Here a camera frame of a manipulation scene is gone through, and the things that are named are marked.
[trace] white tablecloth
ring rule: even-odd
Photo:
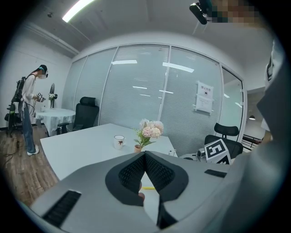
[[[45,124],[49,135],[53,135],[58,128],[58,124],[64,122],[73,123],[75,120],[75,114],[76,112],[72,110],[51,108],[46,109],[45,112],[35,112],[35,119],[42,121]]]

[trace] sneaker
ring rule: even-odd
[[[38,148],[38,145],[35,145],[35,152],[34,153],[29,153],[29,152],[27,152],[27,155],[36,155],[36,154],[38,154],[40,152],[40,149]]]

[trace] white wall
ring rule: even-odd
[[[234,57],[231,57],[223,50],[193,36],[172,32],[147,31],[113,36],[85,48],[80,52],[80,54],[73,58],[73,61],[76,61],[88,54],[109,47],[132,43],[159,43],[188,48],[222,62],[223,64],[231,68],[234,72],[236,72],[238,75],[244,77],[242,64],[237,62]]]
[[[246,135],[262,139],[265,135],[265,130],[261,127],[262,122],[247,120],[245,133]]]
[[[56,51],[56,47],[44,38],[40,38],[31,32],[22,31],[11,42],[0,67],[0,127],[6,127],[8,122],[4,120],[6,109],[16,90],[16,82],[23,76],[28,76],[40,65],[46,65],[49,76],[46,80],[37,80],[34,94],[39,92],[48,99],[50,86],[55,84],[55,93],[58,94],[56,107],[61,107],[63,89],[71,66],[71,59]],[[37,103],[36,110],[47,105]]]
[[[248,91],[265,87],[265,70],[271,56],[273,38],[266,30],[256,30],[257,36],[246,36],[239,51],[244,57],[244,82]]]

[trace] black office chair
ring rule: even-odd
[[[73,131],[87,129],[94,126],[94,122],[99,113],[99,107],[95,105],[95,98],[82,97],[80,103],[76,106],[76,116],[73,126]],[[58,127],[62,129],[62,134],[67,133],[67,125],[69,123],[64,122],[58,124]],[[57,128],[56,134],[60,134],[60,128]]]
[[[226,138],[226,136],[237,136],[239,134],[238,127],[222,126],[216,123],[214,126],[214,131],[222,134],[222,137],[207,135],[204,141],[205,145],[211,142],[215,142],[219,139],[222,139],[230,153],[231,159],[235,158],[236,156],[242,153],[243,145],[241,143]]]

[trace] rectangular table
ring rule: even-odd
[[[114,136],[123,135],[125,145],[116,150],[113,145]],[[57,177],[62,180],[77,169],[93,163],[105,161],[118,156],[134,152],[134,139],[137,139],[133,129],[114,124],[106,124],[89,129],[69,132],[40,140],[44,153]],[[144,150],[169,154],[174,148],[168,137],[161,136]],[[152,187],[152,183],[145,173],[142,180],[143,187]],[[158,216],[159,194],[156,190],[142,189],[145,195],[144,209],[149,217],[156,222]]]

